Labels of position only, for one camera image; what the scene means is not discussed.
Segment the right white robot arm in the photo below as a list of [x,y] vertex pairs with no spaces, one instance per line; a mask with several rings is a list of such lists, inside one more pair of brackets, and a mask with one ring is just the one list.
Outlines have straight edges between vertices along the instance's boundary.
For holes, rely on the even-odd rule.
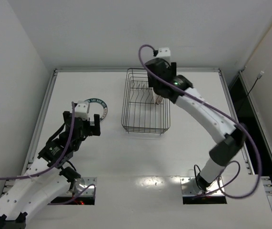
[[193,84],[184,76],[177,75],[166,60],[155,58],[146,62],[145,66],[149,69],[148,81],[153,91],[190,114],[216,143],[209,151],[205,166],[191,181],[192,194],[205,192],[239,152],[245,135],[230,119],[187,97],[186,93],[202,99]]

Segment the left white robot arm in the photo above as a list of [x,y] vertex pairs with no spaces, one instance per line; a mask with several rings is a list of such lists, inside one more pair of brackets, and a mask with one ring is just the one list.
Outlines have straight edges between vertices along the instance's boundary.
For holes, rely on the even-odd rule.
[[23,229],[42,208],[66,192],[72,198],[89,191],[96,194],[96,184],[86,184],[81,175],[65,163],[78,151],[89,136],[100,136],[100,116],[93,122],[87,113],[63,112],[63,125],[47,140],[23,176],[15,179],[13,186],[0,197],[0,229]]

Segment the orange sunburst plate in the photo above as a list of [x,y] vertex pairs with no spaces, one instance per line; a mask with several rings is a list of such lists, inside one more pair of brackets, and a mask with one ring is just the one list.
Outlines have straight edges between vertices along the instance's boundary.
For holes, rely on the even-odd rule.
[[163,97],[155,93],[153,93],[153,99],[155,104],[161,104],[161,102],[163,101]]

